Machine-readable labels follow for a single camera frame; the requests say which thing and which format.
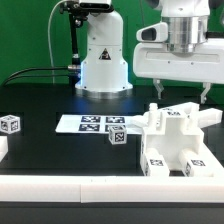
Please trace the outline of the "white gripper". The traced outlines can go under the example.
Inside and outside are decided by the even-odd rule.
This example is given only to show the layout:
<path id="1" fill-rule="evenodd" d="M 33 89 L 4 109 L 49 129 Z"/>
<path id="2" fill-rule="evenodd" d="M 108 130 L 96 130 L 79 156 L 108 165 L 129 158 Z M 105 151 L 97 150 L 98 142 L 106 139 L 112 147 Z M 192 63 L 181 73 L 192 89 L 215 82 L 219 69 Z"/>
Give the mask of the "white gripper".
<path id="1" fill-rule="evenodd" d="M 204 104 L 212 84 L 224 84 L 224 38 L 208 38 L 197 44 L 192 53 L 169 51 L 165 43 L 167 38 L 168 25 L 165 22 L 137 31 L 139 43 L 133 54 L 134 74 L 155 78 L 153 85 L 159 99 L 164 91 L 161 80 L 203 83 L 200 102 Z"/>

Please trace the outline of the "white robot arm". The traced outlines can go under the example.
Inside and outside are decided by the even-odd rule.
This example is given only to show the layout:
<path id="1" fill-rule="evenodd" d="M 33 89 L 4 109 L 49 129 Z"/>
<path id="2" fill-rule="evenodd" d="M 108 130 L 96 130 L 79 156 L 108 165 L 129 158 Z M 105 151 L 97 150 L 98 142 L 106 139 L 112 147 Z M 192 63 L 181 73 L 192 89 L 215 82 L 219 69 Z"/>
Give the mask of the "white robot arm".
<path id="1" fill-rule="evenodd" d="M 212 0 L 146 1 L 161 12 L 161 21 L 137 31 L 134 74 L 152 79 L 158 92 L 164 80 L 199 82 L 205 91 L 224 84 L 224 38 L 207 31 Z M 88 16 L 87 56 L 76 84 L 80 93 L 111 98 L 132 89 L 122 43 L 117 12 Z"/>

